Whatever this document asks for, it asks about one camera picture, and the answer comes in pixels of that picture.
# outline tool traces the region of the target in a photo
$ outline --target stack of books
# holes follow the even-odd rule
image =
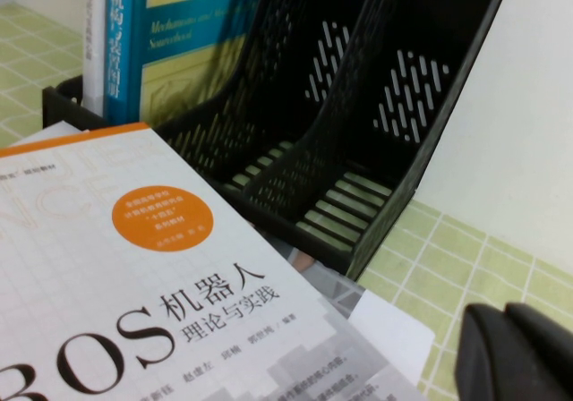
[[[0,399],[423,399],[144,124],[1,150],[0,250]]]
[[[165,122],[235,66],[258,0],[87,0],[83,105],[111,124]]]

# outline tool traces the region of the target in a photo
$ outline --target green tiled surface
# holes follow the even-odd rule
[[[80,36],[0,6],[0,148],[40,128],[42,88],[80,73]],[[452,372],[466,304],[525,301],[573,329],[573,276],[416,201],[361,283],[436,334],[419,385],[431,401],[457,399]]]
[[[573,330],[573,276],[413,201],[360,283],[431,328],[436,339],[419,388],[456,400],[461,317],[469,303],[525,302]]]
[[[79,35],[19,5],[0,5],[0,148],[41,128],[43,88],[79,73]]]

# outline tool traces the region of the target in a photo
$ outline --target blue book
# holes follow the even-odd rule
[[[107,0],[105,116],[160,124],[228,78],[258,0]]]

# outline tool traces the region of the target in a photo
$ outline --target white book cover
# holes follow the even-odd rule
[[[0,399],[423,399],[151,129],[0,150]]]
[[[106,11],[107,0],[86,0],[82,105],[99,116],[104,113]]]

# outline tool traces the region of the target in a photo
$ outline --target orange circle label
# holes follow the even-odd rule
[[[156,252],[179,252],[201,244],[213,230],[213,214],[199,197],[170,186],[148,186],[114,206],[115,229],[125,240]]]

